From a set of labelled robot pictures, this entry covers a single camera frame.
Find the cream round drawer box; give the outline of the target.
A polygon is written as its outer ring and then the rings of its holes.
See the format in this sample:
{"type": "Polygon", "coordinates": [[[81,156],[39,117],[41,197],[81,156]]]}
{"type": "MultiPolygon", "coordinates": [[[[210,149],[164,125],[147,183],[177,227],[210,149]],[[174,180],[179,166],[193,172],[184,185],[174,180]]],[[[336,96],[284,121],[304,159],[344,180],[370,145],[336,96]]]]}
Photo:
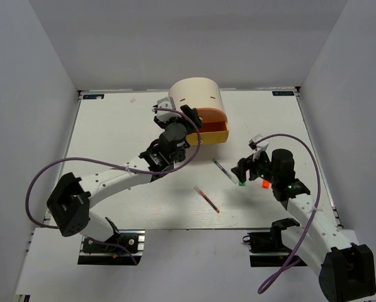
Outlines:
{"type": "Polygon", "coordinates": [[[204,77],[183,79],[174,84],[168,96],[178,106],[188,105],[190,108],[217,108],[225,112],[220,89],[216,82],[204,77]]]}

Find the orange drawer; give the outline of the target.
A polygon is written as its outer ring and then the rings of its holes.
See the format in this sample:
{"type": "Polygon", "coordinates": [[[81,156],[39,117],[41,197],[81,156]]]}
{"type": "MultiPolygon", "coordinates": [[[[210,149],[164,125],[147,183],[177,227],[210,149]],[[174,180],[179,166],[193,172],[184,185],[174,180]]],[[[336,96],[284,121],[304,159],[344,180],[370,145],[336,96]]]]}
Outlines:
{"type": "Polygon", "coordinates": [[[217,108],[198,108],[198,115],[202,119],[203,124],[227,122],[225,112],[217,108]]]}

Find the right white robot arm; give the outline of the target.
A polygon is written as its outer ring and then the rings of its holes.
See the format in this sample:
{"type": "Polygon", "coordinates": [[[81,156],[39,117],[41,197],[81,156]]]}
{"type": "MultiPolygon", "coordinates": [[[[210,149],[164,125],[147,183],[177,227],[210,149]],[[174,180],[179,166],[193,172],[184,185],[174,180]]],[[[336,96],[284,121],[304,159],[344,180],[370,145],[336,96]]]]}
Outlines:
{"type": "Polygon", "coordinates": [[[290,264],[301,260],[317,276],[328,301],[353,301],[376,293],[373,252],[350,240],[315,206],[308,187],[295,176],[290,151],[271,156],[257,152],[241,158],[231,169],[240,182],[261,178],[271,184],[275,199],[290,217],[274,221],[269,232],[249,233],[244,242],[252,253],[294,252],[290,264]]]}

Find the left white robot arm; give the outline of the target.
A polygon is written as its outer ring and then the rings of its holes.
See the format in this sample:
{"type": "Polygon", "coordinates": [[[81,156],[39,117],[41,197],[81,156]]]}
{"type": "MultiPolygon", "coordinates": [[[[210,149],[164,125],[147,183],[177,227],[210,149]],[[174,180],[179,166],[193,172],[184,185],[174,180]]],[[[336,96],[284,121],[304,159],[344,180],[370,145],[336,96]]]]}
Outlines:
{"type": "Polygon", "coordinates": [[[176,171],[176,163],[189,162],[186,138],[202,127],[197,109],[183,105],[176,111],[156,105],[154,112],[154,121],[164,131],[140,155],[120,167],[83,177],[69,172],[59,179],[47,207],[63,237],[79,233],[106,251],[116,249],[120,240],[118,228],[109,218],[91,212],[91,208],[121,191],[176,171]]]}

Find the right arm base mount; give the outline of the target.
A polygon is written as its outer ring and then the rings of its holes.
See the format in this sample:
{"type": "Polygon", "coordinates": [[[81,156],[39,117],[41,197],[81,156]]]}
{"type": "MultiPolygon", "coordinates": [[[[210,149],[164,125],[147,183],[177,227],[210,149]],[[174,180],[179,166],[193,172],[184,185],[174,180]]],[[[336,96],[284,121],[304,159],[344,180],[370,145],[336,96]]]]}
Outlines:
{"type": "Polygon", "coordinates": [[[277,246],[271,232],[266,230],[249,232],[242,242],[249,246],[251,267],[281,267],[291,253],[285,246],[277,246]]]}

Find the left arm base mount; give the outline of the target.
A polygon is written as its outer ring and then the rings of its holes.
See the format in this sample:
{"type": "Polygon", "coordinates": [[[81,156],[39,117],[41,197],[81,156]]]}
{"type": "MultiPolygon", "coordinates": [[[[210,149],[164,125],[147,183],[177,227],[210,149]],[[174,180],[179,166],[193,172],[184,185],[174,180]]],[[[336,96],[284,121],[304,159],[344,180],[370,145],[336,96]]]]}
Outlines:
{"type": "Polygon", "coordinates": [[[143,256],[145,231],[120,231],[120,237],[114,243],[117,246],[102,245],[83,236],[77,264],[91,266],[138,265],[143,256]]]}

